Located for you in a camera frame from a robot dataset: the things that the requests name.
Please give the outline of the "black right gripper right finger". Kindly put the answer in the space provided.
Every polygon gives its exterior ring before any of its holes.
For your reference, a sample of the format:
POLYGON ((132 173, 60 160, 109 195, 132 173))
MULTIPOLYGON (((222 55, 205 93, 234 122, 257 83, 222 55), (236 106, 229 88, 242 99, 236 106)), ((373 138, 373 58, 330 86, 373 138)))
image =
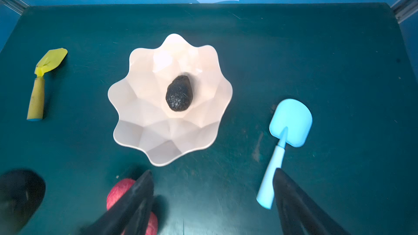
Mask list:
POLYGON ((273 177, 274 196, 284 235, 347 235, 281 168, 273 177))

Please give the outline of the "red apple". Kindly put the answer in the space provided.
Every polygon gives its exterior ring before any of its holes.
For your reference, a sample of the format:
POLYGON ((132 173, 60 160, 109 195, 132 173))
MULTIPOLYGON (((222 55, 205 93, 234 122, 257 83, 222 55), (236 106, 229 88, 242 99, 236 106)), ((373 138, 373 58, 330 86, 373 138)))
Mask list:
MULTIPOLYGON (((135 184, 135 180, 126 178, 119 181, 109 192, 106 201, 106 208, 109 211, 116 202, 135 184)), ((157 216, 151 212, 146 235, 157 235, 158 219, 157 216)))

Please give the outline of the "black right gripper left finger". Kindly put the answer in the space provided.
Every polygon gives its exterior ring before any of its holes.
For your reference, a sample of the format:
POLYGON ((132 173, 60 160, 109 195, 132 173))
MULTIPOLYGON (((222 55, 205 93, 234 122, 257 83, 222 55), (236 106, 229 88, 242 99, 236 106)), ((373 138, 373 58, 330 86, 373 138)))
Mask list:
POLYGON ((135 184, 103 214, 88 226, 84 235, 144 235, 153 205, 154 181, 147 170, 135 184))

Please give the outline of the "black avocado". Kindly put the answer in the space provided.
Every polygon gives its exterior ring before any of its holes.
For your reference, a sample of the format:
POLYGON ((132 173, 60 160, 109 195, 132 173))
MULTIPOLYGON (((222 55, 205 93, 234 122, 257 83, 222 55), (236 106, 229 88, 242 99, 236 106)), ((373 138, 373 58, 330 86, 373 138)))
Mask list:
POLYGON ((193 101, 193 89, 189 77, 177 76, 167 88, 165 100, 174 112, 183 112, 193 101))

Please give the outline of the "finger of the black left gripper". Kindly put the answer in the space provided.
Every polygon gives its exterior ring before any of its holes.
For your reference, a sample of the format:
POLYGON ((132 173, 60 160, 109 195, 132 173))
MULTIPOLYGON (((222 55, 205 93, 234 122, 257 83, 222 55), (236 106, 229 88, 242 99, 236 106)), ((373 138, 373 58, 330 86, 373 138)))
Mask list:
POLYGON ((29 169, 1 175, 1 234, 17 235, 41 205, 46 192, 44 179, 29 169))

